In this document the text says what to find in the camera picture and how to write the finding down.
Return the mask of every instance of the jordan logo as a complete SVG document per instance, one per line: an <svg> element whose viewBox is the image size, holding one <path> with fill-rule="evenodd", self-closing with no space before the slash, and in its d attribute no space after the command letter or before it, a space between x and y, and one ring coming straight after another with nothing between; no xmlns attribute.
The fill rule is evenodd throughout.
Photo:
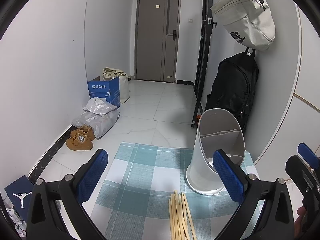
<svg viewBox="0 0 320 240"><path fill-rule="evenodd" d="M245 37L244 37L244 38L241 38L238 32L230 33L230 35L231 35L235 40L238 40L237 42L240 43L240 44L241 44L241 43L243 42L243 40L245 39Z"/></svg>
<svg viewBox="0 0 320 240"><path fill-rule="evenodd" d="M12 193L12 195L20 198L20 200L21 200L21 208L24 208L24 207L23 207L23 199L24 199L26 196L30 195L30 194L32 194L32 191L30 191L30 193L28 193L28 194L27 194L27 193L20 193L20 194L16 195L15 193Z"/></svg>

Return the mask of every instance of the gray door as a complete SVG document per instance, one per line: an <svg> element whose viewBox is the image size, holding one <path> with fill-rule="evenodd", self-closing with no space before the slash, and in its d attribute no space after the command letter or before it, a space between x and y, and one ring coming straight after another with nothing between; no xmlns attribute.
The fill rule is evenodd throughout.
<svg viewBox="0 0 320 240"><path fill-rule="evenodd" d="M179 0L139 0L136 79L174 82Z"/></svg>

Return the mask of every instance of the tan boot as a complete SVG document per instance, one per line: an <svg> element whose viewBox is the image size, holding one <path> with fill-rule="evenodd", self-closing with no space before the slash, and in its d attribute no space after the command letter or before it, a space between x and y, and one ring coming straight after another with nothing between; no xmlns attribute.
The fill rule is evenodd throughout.
<svg viewBox="0 0 320 240"><path fill-rule="evenodd" d="M87 135L77 133L74 137L69 138L66 141L66 145L70 150L73 151L88 151L93 147L92 141L89 139Z"/></svg>
<svg viewBox="0 0 320 240"><path fill-rule="evenodd" d="M83 125L80 128L72 131L70 133L70 137L73 138L78 132L81 132L81 134L87 135L91 141L93 141L96 138L94 136L92 128L88 125Z"/></svg>

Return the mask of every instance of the blue shoe box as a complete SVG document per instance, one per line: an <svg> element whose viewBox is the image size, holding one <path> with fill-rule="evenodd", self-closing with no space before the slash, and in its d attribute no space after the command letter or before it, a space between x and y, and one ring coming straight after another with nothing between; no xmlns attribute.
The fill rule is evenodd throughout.
<svg viewBox="0 0 320 240"><path fill-rule="evenodd" d="M110 81L100 81L100 78L97 77L88 82L88 89L90 98L105 98L114 106L120 106L119 77Z"/></svg>
<svg viewBox="0 0 320 240"><path fill-rule="evenodd" d="M31 200L33 184L26 176L12 182L9 186L5 187L10 201L12 202L15 210L20 217L26 222L28 219L28 209Z"/></svg>

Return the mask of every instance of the blue plaid tablecloth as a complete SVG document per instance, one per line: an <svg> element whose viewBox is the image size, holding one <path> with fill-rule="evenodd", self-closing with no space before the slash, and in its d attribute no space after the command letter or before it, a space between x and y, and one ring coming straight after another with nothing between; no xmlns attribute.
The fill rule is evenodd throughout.
<svg viewBox="0 0 320 240"><path fill-rule="evenodd" d="M168 201L176 189L186 193L197 239L214 239L238 203L231 200L226 190L204 196L189 187L185 174L192 153L193 149L121 143L96 201L108 212L105 238L169 240ZM248 152L241 168L247 174L258 175ZM243 238L252 232L262 204L256 208Z"/></svg>

